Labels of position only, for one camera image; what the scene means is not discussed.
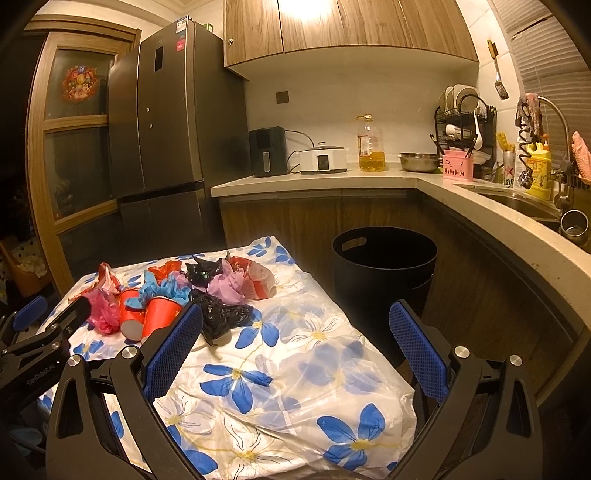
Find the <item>floral blue white tablecloth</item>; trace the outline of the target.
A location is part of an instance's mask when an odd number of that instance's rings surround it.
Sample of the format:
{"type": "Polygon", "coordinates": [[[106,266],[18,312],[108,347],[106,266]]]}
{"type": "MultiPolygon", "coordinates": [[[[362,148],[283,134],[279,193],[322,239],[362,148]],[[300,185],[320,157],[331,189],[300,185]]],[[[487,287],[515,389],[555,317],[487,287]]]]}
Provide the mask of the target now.
{"type": "Polygon", "coordinates": [[[410,449],[414,390],[274,237],[230,250],[273,296],[197,340],[154,408],[208,479],[382,479],[410,449]]]}

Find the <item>black plastic bag front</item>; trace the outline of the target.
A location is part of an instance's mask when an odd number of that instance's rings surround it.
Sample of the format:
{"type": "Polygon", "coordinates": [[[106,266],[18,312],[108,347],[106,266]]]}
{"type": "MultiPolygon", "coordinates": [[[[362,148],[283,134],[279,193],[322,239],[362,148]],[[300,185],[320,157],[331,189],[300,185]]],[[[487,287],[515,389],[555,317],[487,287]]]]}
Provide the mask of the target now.
{"type": "Polygon", "coordinates": [[[221,299],[197,289],[190,292],[189,299],[200,306],[204,317],[201,334],[208,345],[213,345],[231,329],[245,326],[252,320],[252,306],[225,305],[221,299]]]}

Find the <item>pink cloth on faucet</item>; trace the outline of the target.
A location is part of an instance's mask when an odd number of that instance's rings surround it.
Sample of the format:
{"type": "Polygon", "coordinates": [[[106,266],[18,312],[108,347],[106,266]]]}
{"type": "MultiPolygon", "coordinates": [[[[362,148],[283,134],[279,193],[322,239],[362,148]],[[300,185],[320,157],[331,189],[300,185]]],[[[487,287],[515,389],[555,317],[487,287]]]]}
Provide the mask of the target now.
{"type": "Polygon", "coordinates": [[[540,142],[544,134],[542,113],[537,93],[522,95],[517,103],[515,125],[525,129],[534,142],[540,142]]]}

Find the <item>magenta wrapper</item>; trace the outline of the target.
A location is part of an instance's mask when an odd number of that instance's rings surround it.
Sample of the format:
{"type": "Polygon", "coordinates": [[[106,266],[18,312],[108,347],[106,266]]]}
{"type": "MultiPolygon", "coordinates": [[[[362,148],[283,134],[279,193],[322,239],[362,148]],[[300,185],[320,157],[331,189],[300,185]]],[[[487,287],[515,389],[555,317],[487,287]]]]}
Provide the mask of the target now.
{"type": "Polygon", "coordinates": [[[110,335],[120,330],[118,299],[103,289],[93,289],[83,294],[90,303],[87,322],[101,335],[110,335]]]}

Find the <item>black round trash bin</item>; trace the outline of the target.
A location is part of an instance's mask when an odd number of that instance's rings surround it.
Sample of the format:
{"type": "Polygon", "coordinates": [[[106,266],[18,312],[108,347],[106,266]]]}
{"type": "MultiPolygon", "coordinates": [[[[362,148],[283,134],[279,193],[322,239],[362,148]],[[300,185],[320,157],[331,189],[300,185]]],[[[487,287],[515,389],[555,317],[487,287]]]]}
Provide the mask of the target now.
{"type": "Polygon", "coordinates": [[[390,330],[391,306],[406,301],[422,315],[438,248],[428,236],[392,226],[356,228],[332,241],[335,303],[394,367],[404,355],[390,330]]]}

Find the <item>translucent red plastic bag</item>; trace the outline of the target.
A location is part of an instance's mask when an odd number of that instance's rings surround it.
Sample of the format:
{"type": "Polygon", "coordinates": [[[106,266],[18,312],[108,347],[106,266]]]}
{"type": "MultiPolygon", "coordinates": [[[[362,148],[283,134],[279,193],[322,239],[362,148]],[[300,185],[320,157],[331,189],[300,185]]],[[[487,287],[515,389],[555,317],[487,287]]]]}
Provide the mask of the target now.
{"type": "Polygon", "coordinates": [[[248,300],[266,300],[276,295],[276,278],[262,264],[243,257],[231,256],[232,270],[242,273],[242,295],[248,300]]]}

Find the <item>pink plastic bag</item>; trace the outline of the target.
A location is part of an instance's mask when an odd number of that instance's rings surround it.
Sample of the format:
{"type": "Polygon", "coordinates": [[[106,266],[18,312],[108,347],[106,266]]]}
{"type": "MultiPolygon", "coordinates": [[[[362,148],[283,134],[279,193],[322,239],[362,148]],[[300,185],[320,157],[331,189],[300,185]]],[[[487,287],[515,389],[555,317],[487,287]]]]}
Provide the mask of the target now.
{"type": "Polygon", "coordinates": [[[216,274],[206,287],[206,292],[221,300],[225,305],[242,304],[245,295],[242,287],[245,283],[245,274],[232,269],[228,260],[221,260],[221,273],[216,274]]]}

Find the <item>pink rubber glove hanging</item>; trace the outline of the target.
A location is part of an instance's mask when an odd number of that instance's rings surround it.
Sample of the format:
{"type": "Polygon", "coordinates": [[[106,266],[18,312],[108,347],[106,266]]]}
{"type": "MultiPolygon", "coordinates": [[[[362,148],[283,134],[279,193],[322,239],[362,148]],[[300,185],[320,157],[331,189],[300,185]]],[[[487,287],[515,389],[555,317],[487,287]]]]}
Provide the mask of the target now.
{"type": "Polygon", "coordinates": [[[572,134],[572,152],[577,164],[579,179],[586,185],[591,185],[591,153],[578,131],[572,134]]]}

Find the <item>wooden upper cabinet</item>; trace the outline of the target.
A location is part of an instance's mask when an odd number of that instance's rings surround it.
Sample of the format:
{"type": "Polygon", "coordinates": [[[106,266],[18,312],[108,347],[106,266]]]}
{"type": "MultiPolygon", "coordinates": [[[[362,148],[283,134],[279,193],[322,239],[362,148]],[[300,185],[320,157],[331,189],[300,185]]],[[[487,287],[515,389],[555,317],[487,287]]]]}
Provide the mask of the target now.
{"type": "Polygon", "coordinates": [[[226,1],[223,19],[228,67],[283,53],[358,46],[478,60],[455,1],[226,1]]]}

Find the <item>red white snack wrapper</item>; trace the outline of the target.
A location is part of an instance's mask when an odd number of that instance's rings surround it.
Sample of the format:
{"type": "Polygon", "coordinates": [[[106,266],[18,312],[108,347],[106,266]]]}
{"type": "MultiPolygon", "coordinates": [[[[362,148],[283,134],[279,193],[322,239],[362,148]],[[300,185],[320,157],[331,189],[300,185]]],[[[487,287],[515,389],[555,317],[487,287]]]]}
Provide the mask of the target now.
{"type": "Polygon", "coordinates": [[[107,294],[117,296],[120,294],[122,287],[122,284],[116,277],[113,269],[106,262],[102,262],[99,265],[96,275],[91,280],[85,282],[84,285],[85,288],[83,290],[68,298],[69,303],[74,302],[80,296],[94,290],[103,291],[107,294]]]}

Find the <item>green beer can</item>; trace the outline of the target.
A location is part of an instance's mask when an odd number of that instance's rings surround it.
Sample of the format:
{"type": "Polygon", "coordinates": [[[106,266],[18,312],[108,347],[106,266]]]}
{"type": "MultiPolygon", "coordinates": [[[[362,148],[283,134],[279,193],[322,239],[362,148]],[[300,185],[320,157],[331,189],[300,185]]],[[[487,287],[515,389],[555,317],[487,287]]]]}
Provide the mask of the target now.
{"type": "Polygon", "coordinates": [[[506,188],[513,188],[515,182],[515,151],[503,151],[503,185],[506,188]]]}

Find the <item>wooden lower cabinets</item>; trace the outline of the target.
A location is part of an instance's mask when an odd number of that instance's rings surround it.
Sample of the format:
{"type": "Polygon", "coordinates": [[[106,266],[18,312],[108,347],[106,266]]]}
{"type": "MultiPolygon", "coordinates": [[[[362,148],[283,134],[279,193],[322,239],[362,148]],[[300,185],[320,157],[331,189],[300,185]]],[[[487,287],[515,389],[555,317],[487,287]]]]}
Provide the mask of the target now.
{"type": "Polygon", "coordinates": [[[478,356],[521,356],[539,406],[590,389],[590,332],[546,275],[492,233],[416,189],[254,194],[221,200],[229,246],[274,236],[329,292],[339,265],[417,289],[422,320],[478,356]]]}

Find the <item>black plastic bag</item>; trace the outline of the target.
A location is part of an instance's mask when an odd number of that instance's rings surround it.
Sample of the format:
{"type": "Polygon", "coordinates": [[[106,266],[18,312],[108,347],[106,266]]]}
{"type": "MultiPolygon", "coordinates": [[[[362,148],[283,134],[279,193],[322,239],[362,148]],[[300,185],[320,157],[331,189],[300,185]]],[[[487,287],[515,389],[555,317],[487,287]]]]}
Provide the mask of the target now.
{"type": "Polygon", "coordinates": [[[190,292],[189,299],[200,306],[204,317],[201,334],[208,345],[213,345],[231,329],[245,326],[252,320],[252,306],[225,305],[221,299],[197,289],[190,292]]]}
{"type": "Polygon", "coordinates": [[[223,259],[218,258],[215,261],[207,260],[204,257],[193,255],[192,263],[186,265],[186,278],[197,288],[205,289],[215,276],[224,272],[223,259]]]}

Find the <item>red paper cup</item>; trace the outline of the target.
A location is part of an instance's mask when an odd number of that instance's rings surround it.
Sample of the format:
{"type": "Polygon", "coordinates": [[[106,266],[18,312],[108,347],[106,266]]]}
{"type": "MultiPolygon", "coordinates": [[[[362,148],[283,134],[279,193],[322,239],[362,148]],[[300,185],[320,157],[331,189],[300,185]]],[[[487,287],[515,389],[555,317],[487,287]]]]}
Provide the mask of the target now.
{"type": "Polygon", "coordinates": [[[182,307],[169,298],[152,298],[145,309],[140,342],[144,343],[155,330],[168,327],[181,310],[182,307]]]}
{"type": "Polygon", "coordinates": [[[119,323],[122,335],[130,341],[138,342],[142,338],[144,312],[132,309],[125,304],[129,298],[135,299],[139,295],[137,288],[128,288],[119,296],[119,323]]]}

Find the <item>wooden glass door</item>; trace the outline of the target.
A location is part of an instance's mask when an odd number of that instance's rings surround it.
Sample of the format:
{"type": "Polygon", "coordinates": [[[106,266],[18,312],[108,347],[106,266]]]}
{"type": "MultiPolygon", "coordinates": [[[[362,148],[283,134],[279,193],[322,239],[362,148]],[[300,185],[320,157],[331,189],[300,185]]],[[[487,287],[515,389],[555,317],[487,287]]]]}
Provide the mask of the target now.
{"type": "Polygon", "coordinates": [[[109,86],[135,43],[72,31],[48,33],[26,121],[27,188],[53,285],[65,295],[85,274],[122,258],[110,181],[109,86]]]}

